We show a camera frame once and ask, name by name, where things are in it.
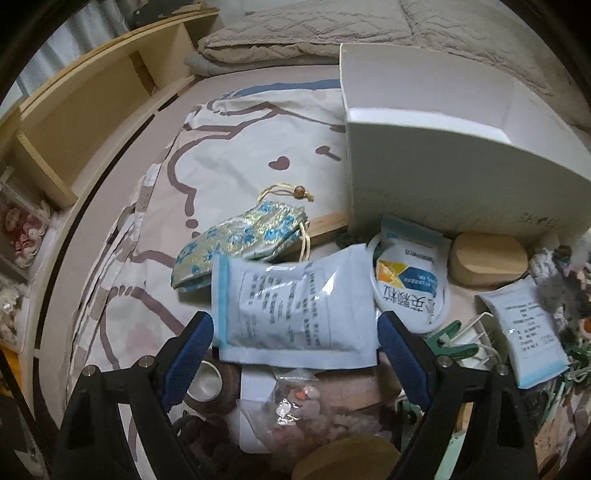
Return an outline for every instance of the white cardboard box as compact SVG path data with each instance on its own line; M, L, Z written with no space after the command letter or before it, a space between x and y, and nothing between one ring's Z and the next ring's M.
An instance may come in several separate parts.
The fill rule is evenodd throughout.
M352 225L384 213L455 235L591 226L591 154L507 73L419 48L343 44Z

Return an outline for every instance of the green clip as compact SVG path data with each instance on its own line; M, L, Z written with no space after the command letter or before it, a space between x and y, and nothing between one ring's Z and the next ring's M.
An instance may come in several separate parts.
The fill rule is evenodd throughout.
M475 343L446 346L459 333L461 328L462 323L459 320L455 320L442 330L431 335L425 342L435 356L449 355L457 361L476 355L480 347Z

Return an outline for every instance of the bed sheet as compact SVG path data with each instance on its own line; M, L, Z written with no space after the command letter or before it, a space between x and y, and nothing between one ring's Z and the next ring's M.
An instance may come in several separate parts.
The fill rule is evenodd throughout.
M279 198L305 205L309 218L345 210L344 123L334 79L250 87L197 105L138 183L92 268L67 394L85 365L129 367L156 354L196 311L210 310L209 289L178 294L170 287L175 258L207 228L253 207L267 186L304 185L314 202ZM129 408L121 414L138 470L153 478Z

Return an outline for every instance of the blue floral pouch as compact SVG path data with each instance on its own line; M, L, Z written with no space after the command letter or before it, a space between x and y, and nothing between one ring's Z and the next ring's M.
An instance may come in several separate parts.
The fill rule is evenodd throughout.
M210 285L212 258L217 252L245 260L273 260L300 240L300 225L307 227L307 223L303 207L263 201L185 245L174 264L170 284L181 292Z

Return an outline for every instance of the rope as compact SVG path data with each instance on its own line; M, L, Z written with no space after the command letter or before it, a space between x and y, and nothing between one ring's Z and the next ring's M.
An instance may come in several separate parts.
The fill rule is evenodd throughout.
M301 200L301 199L308 199L309 202L314 201L314 195L312 195L305 187L302 185L292 185L290 183L274 183L273 185L264 189L261 194L256 199L256 203L261 203L264 198L269 193L274 193L278 195L279 193L289 194L292 195L294 198ZM304 222L298 223L298 227L300 229L301 235L301 249L300 249L300 262L307 262L310 259L310 250L311 250L311 241L310 236L307 232L307 226Z

